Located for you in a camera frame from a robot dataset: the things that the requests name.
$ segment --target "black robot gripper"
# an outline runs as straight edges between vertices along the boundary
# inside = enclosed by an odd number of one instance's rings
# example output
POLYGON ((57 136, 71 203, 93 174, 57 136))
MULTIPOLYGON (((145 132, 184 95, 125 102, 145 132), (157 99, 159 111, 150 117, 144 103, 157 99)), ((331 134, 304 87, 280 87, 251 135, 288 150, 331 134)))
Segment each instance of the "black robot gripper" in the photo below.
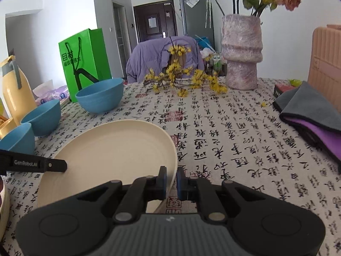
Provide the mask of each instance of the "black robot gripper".
POLYGON ((317 215, 237 182, 212 185, 179 167, 177 189, 198 213, 145 213, 166 198, 161 167, 131 185, 113 180, 37 208, 18 222, 16 238, 25 256, 316 256, 324 240, 317 215))

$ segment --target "table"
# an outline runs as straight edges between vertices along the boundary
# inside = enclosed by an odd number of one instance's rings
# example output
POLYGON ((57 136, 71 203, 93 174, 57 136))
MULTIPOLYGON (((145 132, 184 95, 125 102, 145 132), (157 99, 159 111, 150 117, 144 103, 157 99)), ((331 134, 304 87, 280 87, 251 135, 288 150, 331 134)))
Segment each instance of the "table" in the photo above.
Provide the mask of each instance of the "table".
MULTIPOLYGON (((78 103, 68 104, 62 110, 58 129, 37 139, 36 154, 53 157, 77 135, 106 122, 149 121, 172 137, 179 166, 187 176, 202 176, 214 184, 232 179, 311 210, 326 226, 319 255, 340 255, 341 176, 337 165, 281 122, 271 106, 276 82, 259 79, 254 91, 229 90, 225 95, 216 95, 204 86, 185 98, 178 98, 174 89, 156 95, 146 93, 141 84, 129 84, 119 107, 108 113, 94 115, 78 103)), ((11 194, 3 246, 11 256, 22 255, 14 230, 20 217, 36 207, 41 176, 8 173, 3 178, 11 194)), ((173 189, 163 210, 185 213, 195 211, 195 206, 179 201, 173 189)))

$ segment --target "front door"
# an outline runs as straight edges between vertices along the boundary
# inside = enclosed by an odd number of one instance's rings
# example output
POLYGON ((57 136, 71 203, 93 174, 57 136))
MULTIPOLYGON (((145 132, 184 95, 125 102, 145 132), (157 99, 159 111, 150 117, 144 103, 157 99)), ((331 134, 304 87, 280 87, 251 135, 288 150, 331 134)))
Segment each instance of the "front door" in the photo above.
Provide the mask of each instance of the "front door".
POLYGON ((177 35, 173 1, 134 7, 139 42, 177 35))

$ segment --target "purple jacket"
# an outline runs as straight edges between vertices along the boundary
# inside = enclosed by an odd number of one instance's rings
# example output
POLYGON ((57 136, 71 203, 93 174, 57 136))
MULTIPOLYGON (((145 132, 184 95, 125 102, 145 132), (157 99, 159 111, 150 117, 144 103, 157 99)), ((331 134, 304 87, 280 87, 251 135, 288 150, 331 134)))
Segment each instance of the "purple jacket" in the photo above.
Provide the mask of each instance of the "purple jacket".
MULTIPOLYGON (((173 36, 174 45, 191 47, 192 52, 186 54, 185 68, 204 70, 199 46, 197 42, 189 36, 173 36)), ((156 75, 167 67, 170 53, 169 47, 172 45, 171 39, 159 38, 147 40, 139 43, 133 50, 130 59, 127 62, 126 73, 128 83, 143 82, 144 76, 152 68, 156 75)))

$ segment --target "yellow thermos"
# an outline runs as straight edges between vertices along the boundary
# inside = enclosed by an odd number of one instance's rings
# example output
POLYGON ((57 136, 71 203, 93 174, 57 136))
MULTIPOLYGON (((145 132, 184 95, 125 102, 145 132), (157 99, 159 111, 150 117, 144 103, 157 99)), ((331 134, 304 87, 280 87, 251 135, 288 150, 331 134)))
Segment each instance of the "yellow thermos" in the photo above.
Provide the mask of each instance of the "yellow thermos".
POLYGON ((16 125, 23 117, 37 107, 25 74, 11 55, 0 63, 2 71, 2 89, 5 102, 16 125))

